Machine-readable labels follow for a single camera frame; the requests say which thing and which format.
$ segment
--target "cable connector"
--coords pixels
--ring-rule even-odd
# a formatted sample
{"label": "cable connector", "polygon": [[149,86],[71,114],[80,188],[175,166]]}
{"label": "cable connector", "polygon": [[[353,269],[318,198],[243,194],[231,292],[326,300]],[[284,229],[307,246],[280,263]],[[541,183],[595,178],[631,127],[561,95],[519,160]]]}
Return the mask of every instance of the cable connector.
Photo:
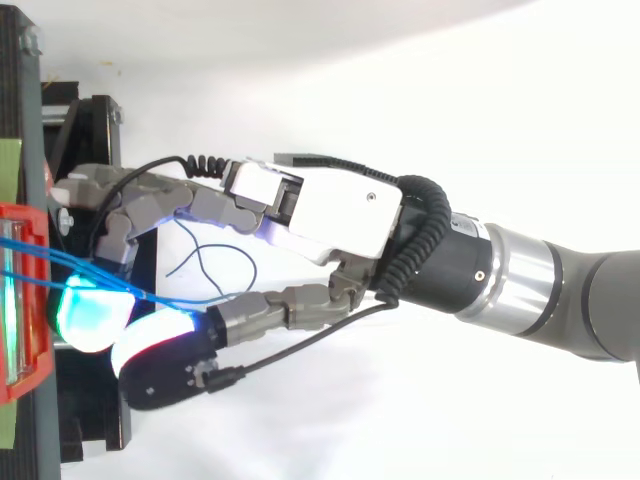
{"label": "cable connector", "polygon": [[243,366],[215,370],[206,375],[205,388],[209,393],[219,392],[235,385],[238,380],[242,380],[245,376],[246,373]]}

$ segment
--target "robotic arm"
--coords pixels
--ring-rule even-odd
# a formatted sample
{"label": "robotic arm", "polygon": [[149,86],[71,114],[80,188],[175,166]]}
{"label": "robotic arm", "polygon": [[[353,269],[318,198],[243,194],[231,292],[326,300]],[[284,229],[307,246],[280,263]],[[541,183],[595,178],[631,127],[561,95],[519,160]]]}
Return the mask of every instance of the robotic arm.
{"label": "robotic arm", "polygon": [[[188,173],[206,174],[203,157],[198,166],[190,162]],[[52,194],[65,206],[96,209],[130,174],[81,165]],[[339,267],[327,286],[249,292],[212,306],[175,336],[141,340],[145,320],[127,327],[112,360],[134,408],[234,384],[257,368],[218,370],[217,350],[273,328],[338,327],[367,290],[391,298],[386,308],[398,299],[412,302],[588,359],[640,358],[639,252],[582,254],[484,225],[451,213],[444,193],[426,179],[396,179],[329,157],[218,161],[216,174],[222,190],[151,173],[128,182],[108,205],[94,261],[126,274],[136,237],[181,218],[230,226]],[[141,353],[128,355],[132,344]]]}

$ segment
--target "white background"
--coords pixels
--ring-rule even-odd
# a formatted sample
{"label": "white background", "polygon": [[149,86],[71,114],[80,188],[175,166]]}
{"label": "white background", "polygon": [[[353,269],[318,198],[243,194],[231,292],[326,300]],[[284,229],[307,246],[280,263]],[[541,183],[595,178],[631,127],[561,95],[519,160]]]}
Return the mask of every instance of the white background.
{"label": "white background", "polygon": [[[517,8],[503,8],[522,4]],[[640,247],[637,0],[25,0],[43,77],[126,111],[125,164],[315,152],[441,183],[458,211],[582,251]],[[178,174],[178,170],[168,169]],[[212,290],[173,225],[162,293]],[[258,288],[326,278],[257,240]],[[227,290],[240,257],[208,252]],[[248,362],[302,338],[223,352]],[[227,391],[136,415],[79,479],[640,478],[633,365],[402,306]]]}

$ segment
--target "black coiled cable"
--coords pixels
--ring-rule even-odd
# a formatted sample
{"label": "black coiled cable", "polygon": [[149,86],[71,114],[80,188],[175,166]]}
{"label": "black coiled cable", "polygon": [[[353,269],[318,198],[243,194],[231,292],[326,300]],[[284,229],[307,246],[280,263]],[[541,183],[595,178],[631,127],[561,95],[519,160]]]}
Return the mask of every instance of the black coiled cable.
{"label": "black coiled cable", "polygon": [[209,157],[200,155],[196,161],[194,155],[187,157],[187,166],[184,164],[184,171],[187,177],[205,177],[205,178],[222,178],[225,168],[227,168],[228,160],[224,158]]}
{"label": "black coiled cable", "polygon": [[155,160],[153,162],[147,163],[142,167],[136,168],[132,170],[127,175],[122,177],[113,187],[109,190],[109,193],[104,197],[102,203],[96,210],[96,214],[89,225],[89,238],[88,238],[88,253],[89,256],[93,256],[94,242],[96,233],[102,224],[107,212],[109,211],[109,206],[111,202],[118,196],[119,193],[122,192],[124,187],[126,187],[133,180],[141,176],[142,174],[148,172],[152,168],[159,167],[160,165],[166,165],[167,163],[178,162],[182,165],[184,172],[187,177],[205,177],[205,178],[222,178],[224,174],[224,170],[227,167],[227,163],[229,160],[224,160],[222,158],[209,157],[205,158],[204,155],[200,155],[198,157],[198,161],[196,162],[196,157],[193,155],[189,155],[188,160],[185,160],[182,157],[174,156],[161,158],[160,160]]}
{"label": "black coiled cable", "polygon": [[374,170],[361,163],[350,162],[334,157],[293,157],[292,167],[325,167],[339,168],[340,170],[348,170],[350,172],[359,173],[365,177],[372,177],[382,182],[396,184],[398,179],[388,173]]}
{"label": "black coiled cable", "polygon": [[451,207],[442,188],[428,178],[408,175],[398,178],[405,201],[421,206],[426,219],[418,233],[391,259],[378,283],[376,299],[398,304],[400,293],[431,256],[451,228]]}

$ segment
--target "black cylindrical joint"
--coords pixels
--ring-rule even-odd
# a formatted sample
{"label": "black cylindrical joint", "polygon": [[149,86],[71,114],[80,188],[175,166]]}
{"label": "black cylindrical joint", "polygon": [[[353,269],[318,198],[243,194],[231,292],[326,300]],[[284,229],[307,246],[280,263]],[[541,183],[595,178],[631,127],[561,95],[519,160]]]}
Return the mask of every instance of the black cylindrical joint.
{"label": "black cylindrical joint", "polygon": [[[386,264],[416,234],[424,221],[423,210],[404,206],[398,225],[376,269]],[[453,214],[451,230],[442,239],[422,268],[411,278],[400,295],[417,305],[445,313],[457,313],[473,303],[486,287],[491,273],[491,241],[482,225]],[[371,288],[376,289],[378,278]]]}

